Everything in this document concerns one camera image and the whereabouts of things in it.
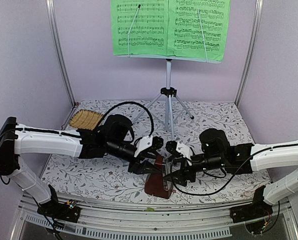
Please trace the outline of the dark red metronome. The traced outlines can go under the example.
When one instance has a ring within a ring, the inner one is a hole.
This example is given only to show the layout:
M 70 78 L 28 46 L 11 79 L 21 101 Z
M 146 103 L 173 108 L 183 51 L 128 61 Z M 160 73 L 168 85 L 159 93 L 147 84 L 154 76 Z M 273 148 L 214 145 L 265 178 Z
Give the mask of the dark red metronome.
M 144 186 L 144 192 L 149 196 L 154 196 L 163 199 L 169 199 L 173 184 L 164 179 L 166 174 L 166 162 L 162 156 L 157 156 L 154 166 L 156 166 L 160 173 L 151 173 L 147 176 Z

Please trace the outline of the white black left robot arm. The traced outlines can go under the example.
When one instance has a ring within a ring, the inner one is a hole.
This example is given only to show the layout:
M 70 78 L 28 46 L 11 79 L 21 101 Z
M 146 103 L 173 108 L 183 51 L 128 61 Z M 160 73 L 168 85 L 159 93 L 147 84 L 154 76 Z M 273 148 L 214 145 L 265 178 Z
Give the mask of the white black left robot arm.
M 133 134 L 132 122 L 120 115 L 110 115 L 95 129 L 69 131 L 31 128 L 8 117 L 0 129 L 0 176 L 13 180 L 37 202 L 37 212 L 53 219 L 77 223 L 81 208 L 75 200 L 60 203 L 55 189 L 45 184 L 24 163 L 22 154 L 58 154 L 80 159 L 102 158 L 111 155 L 128 162 L 128 172 L 159 174 L 161 170 L 147 159 L 155 159 L 163 139 L 151 135 L 138 141 L 125 140 Z

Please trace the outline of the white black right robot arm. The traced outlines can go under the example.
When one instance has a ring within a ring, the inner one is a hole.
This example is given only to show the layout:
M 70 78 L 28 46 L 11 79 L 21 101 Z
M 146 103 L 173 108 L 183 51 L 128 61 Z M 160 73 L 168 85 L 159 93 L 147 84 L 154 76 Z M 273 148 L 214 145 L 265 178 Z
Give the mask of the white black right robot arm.
M 194 154 L 181 142 L 167 142 L 170 159 L 181 165 L 178 170 L 164 176 L 165 180 L 185 187 L 187 182 L 195 182 L 197 173 L 219 168 L 236 176 L 271 168 L 297 167 L 279 181 L 257 188 L 250 204 L 231 208 L 230 217 L 235 223 L 271 215 L 274 204 L 298 191 L 298 140 L 277 144 L 230 145 L 225 132 L 215 128 L 203 131 L 199 139 L 200 154 Z

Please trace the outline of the white perforated music stand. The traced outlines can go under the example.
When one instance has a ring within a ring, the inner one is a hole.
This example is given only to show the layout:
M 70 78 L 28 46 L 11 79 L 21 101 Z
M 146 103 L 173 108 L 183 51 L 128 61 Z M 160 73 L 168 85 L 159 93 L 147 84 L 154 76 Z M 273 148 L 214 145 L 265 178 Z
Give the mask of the white perforated music stand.
M 158 58 L 158 59 L 165 59 L 166 60 L 166 86 L 165 88 L 161 89 L 161 92 L 159 95 L 157 95 L 154 98 L 154 101 L 156 102 L 161 96 L 165 96 L 165 120 L 164 120 L 164 126 L 165 129 L 170 130 L 171 132 L 174 131 L 174 114 L 172 109 L 172 99 L 179 99 L 177 96 L 177 91 L 171 87 L 171 62 L 172 60 L 189 60 L 189 61 L 196 61 L 196 62 L 204 62 L 200 61 L 197 58 L 188 58 L 188 57 L 176 57 L 176 56 L 169 56 L 169 55 L 145 55 L 145 54 L 139 54 L 139 55 L 121 55 L 121 57 L 128 57 L 128 58 Z

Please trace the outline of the green sheet music page one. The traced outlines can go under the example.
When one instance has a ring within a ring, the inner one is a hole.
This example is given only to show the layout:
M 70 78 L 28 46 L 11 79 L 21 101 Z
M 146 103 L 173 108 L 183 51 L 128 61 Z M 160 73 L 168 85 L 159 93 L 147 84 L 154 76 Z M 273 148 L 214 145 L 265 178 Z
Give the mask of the green sheet music page one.
M 167 55 L 167 0 L 112 0 L 113 54 Z

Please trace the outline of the green sheet music stack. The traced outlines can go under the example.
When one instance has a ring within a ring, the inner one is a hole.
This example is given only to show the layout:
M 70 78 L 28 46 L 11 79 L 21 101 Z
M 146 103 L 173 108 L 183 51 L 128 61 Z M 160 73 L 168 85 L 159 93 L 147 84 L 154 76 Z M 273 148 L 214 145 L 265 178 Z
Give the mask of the green sheet music stack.
M 222 62 L 230 10 L 229 0 L 170 0 L 167 55 Z

